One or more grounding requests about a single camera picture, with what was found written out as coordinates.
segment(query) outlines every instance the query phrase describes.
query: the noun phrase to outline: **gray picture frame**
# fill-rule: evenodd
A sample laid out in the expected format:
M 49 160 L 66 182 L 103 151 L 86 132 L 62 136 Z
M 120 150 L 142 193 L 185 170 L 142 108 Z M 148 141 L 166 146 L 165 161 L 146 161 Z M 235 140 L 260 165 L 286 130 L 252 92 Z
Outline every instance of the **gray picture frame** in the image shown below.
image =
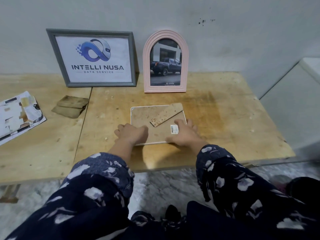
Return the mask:
M 77 29 L 46 29 L 51 42 L 54 54 L 57 58 L 63 79 L 67 87 L 136 87 L 137 75 L 135 68 L 136 64 L 136 51 L 134 44 L 133 32 L 123 31 L 98 31 L 98 30 L 77 30 Z M 66 66 L 63 62 L 62 55 L 56 40 L 56 36 L 70 36 L 70 37 L 127 37 L 129 42 L 129 56 L 130 56 L 130 70 L 131 82 L 70 82 Z

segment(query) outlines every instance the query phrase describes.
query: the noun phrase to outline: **pink arched frame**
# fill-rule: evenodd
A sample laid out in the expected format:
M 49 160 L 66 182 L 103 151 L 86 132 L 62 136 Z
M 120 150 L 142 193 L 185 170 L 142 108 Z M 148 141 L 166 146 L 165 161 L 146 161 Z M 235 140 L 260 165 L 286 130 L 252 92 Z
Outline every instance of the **pink arched frame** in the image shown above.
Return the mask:
M 182 52 L 180 86 L 151 86 L 150 84 L 150 52 L 153 45 L 161 39 L 171 39 L 178 43 Z M 178 33 L 161 30 L 149 37 L 143 49 L 144 92 L 186 92 L 188 75 L 189 50 L 186 41 Z

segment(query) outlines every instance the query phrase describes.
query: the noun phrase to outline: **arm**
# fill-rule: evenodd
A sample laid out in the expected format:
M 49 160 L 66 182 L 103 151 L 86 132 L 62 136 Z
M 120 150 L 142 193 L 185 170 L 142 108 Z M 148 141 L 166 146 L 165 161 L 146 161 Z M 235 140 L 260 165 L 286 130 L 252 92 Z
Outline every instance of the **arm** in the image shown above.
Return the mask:
M 148 129 L 119 125 L 108 153 L 76 163 L 60 188 L 6 239 L 97 239 L 126 230 L 134 173 L 126 162 Z
M 226 149 L 202 140 L 192 121 L 177 124 L 178 135 L 167 140 L 188 146 L 197 155 L 198 184 L 206 201 L 211 200 L 221 214 L 278 236 L 319 236 L 319 217 L 304 203 L 278 191 Z

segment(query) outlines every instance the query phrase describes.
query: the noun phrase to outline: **marble floor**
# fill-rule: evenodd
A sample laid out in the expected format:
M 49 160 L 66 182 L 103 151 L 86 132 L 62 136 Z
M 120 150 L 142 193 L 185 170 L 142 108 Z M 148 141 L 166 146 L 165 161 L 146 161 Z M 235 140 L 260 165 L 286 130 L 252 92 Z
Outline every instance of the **marble floor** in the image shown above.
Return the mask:
M 290 180 L 308 176 L 320 180 L 320 162 L 296 162 L 251 168 L 266 180 Z M 58 180 L 22 184 L 18 191 L 17 204 L 0 203 L 0 240 L 20 225 L 30 214 L 39 209 L 59 188 Z M 187 203 L 195 200 L 206 203 L 197 184 L 195 169 L 152 171 L 136 173 L 133 194 L 129 204 L 129 218 L 137 210 L 151 213 L 156 219 L 164 216 L 172 204 L 186 213 Z

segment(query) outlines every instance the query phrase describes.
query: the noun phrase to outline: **hand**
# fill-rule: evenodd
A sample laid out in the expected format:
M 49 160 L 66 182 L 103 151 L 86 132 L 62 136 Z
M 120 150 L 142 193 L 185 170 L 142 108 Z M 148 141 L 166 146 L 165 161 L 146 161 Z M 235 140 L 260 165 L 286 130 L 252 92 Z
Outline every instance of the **hand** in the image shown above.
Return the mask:
M 167 137 L 166 142 L 173 142 L 179 146 L 190 147 L 196 141 L 203 141 L 198 135 L 198 126 L 193 125 L 192 120 L 188 119 L 187 124 L 178 119 L 174 121 L 179 127 L 178 135 Z
M 115 141 L 122 140 L 129 142 L 132 146 L 140 143 L 145 143 L 148 138 L 148 127 L 146 125 L 136 128 L 133 125 L 126 123 L 118 125 L 118 129 L 114 131 L 118 137 Z

